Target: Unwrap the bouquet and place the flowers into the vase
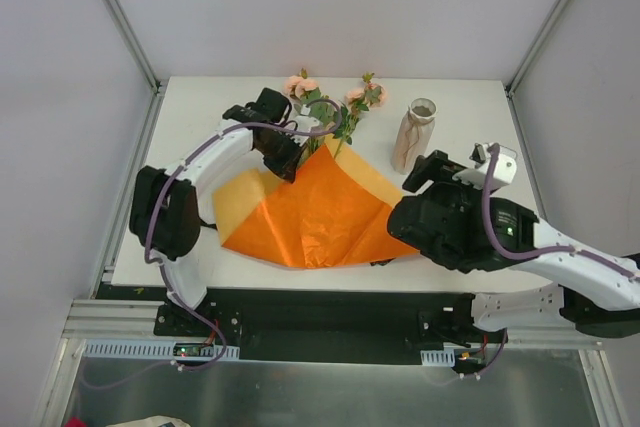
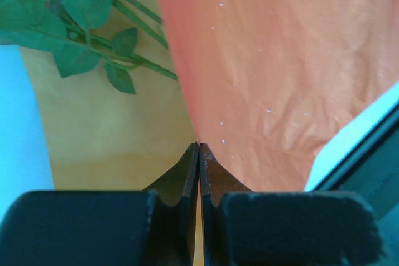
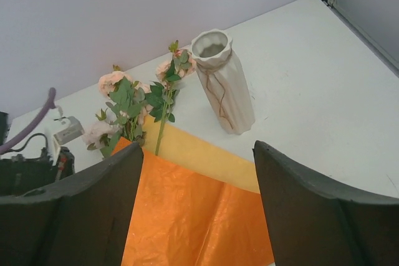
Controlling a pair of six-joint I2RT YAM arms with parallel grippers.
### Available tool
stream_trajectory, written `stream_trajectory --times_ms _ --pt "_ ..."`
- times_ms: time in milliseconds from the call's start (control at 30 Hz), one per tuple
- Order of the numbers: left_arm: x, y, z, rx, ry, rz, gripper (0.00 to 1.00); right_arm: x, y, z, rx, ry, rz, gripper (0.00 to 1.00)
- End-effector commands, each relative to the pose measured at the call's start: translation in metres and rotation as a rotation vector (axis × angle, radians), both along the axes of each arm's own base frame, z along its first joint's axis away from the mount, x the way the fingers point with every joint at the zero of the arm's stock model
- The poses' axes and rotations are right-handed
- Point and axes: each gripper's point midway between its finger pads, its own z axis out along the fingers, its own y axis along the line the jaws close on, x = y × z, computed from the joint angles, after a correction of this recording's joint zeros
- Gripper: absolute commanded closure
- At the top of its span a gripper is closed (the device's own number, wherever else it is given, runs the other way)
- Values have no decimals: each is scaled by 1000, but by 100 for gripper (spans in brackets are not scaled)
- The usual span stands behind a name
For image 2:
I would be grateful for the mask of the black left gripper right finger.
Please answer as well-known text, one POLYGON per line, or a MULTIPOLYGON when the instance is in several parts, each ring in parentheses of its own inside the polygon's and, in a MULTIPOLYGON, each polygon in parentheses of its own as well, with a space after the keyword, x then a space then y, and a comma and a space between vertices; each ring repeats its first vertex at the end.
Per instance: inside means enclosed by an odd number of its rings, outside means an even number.
POLYGON ((254 192, 199 145, 206 265, 391 265, 373 210, 352 192, 254 192))

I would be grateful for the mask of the pink flower stem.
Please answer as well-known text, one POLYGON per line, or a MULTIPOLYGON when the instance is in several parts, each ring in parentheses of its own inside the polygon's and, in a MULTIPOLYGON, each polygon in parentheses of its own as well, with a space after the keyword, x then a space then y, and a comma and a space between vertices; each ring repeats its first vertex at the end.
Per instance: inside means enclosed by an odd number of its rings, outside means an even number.
POLYGON ((174 72, 135 52, 140 31, 168 47, 148 20, 163 23, 137 0, 1 0, 1 44, 50 52, 63 78, 104 62, 113 88, 133 95, 130 72, 137 67, 176 79, 174 72))

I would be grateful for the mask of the orange wrapping paper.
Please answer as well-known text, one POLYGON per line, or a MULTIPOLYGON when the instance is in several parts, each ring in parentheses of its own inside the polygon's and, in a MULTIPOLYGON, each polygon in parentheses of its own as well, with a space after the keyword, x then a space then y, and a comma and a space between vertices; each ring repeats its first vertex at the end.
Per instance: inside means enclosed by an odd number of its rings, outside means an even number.
POLYGON ((55 186, 143 189, 194 140, 255 191, 300 191, 322 148, 398 80, 398 0, 140 0, 164 18, 147 34, 136 94, 103 68, 62 79, 22 48, 55 186))

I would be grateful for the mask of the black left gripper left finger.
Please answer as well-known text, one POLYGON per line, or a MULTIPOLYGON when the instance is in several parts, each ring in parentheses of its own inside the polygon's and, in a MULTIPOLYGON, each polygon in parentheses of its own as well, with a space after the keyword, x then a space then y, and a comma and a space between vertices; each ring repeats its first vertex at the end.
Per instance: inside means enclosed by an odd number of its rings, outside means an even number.
POLYGON ((198 145, 141 191, 31 191, 1 223, 2 265, 192 265, 198 145))

